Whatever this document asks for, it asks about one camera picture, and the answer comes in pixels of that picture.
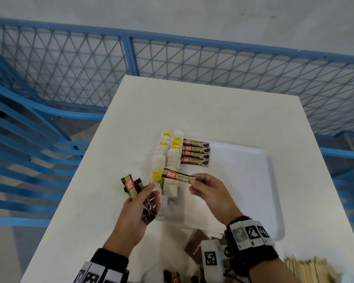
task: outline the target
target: person's left hand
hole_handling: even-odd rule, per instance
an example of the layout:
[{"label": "person's left hand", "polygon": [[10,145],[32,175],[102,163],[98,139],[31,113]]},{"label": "person's left hand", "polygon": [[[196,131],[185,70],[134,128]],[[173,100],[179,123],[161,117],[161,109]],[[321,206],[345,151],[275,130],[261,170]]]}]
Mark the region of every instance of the person's left hand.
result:
[{"label": "person's left hand", "polygon": [[155,210],[160,210],[159,192],[152,192],[155,184],[147,185],[135,199],[128,198],[118,217],[115,228],[103,248],[111,252],[129,257],[132,249],[141,241],[146,232],[147,225],[141,219],[143,213],[143,202],[149,196],[152,205],[156,205]]}]

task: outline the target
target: white tray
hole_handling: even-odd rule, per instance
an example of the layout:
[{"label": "white tray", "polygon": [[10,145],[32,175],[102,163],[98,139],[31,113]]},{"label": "white tray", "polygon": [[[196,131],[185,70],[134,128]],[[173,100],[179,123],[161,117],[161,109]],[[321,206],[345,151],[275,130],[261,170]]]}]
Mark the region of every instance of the white tray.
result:
[{"label": "white tray", "polygon": [[[209,143],[208,167],[181,164],[180,171],[188,175],[208,173],[222,180],[240,210],[259,220],[273,240],[281,240],[285,227],[269,155],[262,149]],[[225,226],[214,218],[201,198],[190,194],[188,187],[189,184],[181,182],[172,215],[159,220],[223,233]]]}]

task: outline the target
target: white marker tag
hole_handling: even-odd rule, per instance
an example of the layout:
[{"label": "white marker tag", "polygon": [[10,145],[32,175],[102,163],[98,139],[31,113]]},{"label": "white marker tag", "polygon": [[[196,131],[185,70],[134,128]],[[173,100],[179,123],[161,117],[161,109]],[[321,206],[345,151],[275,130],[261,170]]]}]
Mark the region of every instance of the white marker tag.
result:
[{"label": "white marker tag", "polygon": [[252,247],[252,244],[250,243],[250,240],[246,235],[245,228],[241,224],[241,221],[231,224],[230,229],[233,234],[233,237],[235,238],[239,250],[244,250]]},{"label": "white marker tag", "polygon": [[252,247],[257,247],[264,245],[264,240],[262,239],[260,232],[256,228],[257,221],[254,220],[244,220],[241,222],[245,229],[246,235],[248,236]]},{"label": "white marker tag", "polygon": [[266,232],[265,228],[261,225],[261,223],[259,221],[255,221],[254,223],[258,229],[258,232],[260,233],[260,236],[264,240],[265,244],[273,245],[274,241],[270,238],[269,234]]}]

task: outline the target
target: person's right hand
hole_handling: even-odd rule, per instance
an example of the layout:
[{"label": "person's right hand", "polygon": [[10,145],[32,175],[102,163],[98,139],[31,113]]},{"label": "person's right hand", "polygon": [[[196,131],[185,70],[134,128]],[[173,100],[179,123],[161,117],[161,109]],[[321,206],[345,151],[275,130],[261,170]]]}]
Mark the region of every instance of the person's right hand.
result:
[{"label": "person's right hand", "polygon": [[228,225],[234,219],[244,215],[222,181],[209,174],[195,174],[193,177],[198,178],[199,181],[190,180],[190,192],[201,197],[214,217],[222,224]]}]

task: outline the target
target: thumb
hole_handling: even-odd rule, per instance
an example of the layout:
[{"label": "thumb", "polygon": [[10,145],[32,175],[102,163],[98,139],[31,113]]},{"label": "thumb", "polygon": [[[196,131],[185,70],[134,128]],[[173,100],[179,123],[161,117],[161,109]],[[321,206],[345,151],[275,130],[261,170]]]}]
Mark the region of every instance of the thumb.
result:
[{"label": "thumb", "polygon": [[144,203],[146,198],[152,193],[155,184],[148,184],[133,200],[134,202],[140,202],[141,204]]},{"label": "thumb", "polygon": [[196,179],[191,179],[190,184],[197,190],[201,191],[202,193],[206,194],[210,189],[209,186],[206,186],[204,183],[197,181]]}]

